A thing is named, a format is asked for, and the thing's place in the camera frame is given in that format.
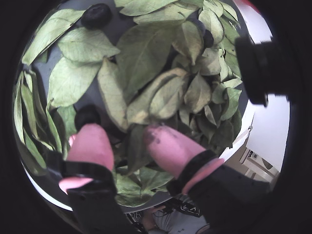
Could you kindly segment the pink-tipped black gripper finger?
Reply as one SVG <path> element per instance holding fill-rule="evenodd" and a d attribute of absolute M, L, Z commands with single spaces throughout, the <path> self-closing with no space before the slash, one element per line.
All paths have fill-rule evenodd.
<path fill-rule="evenodd" d="M 73 137 L 66 161 L 70 173 L 59 187 L 67 193 L 85 234 L 137 232 L 115 200 L 113 166 L 113 151 L 104 129 L 97 124 L 84 125 Z"/>
<path fill-rule="evenodd" d="M 270 190 L 225 165 L 214 152 L 165 125 L 144 132 L 147 149 L 157 165 L 171 174 L 169 192 L 199 209 L 195 217 L 174 211 L 153 216 L 157 234 L 245 234 L 252 216 Z"/>

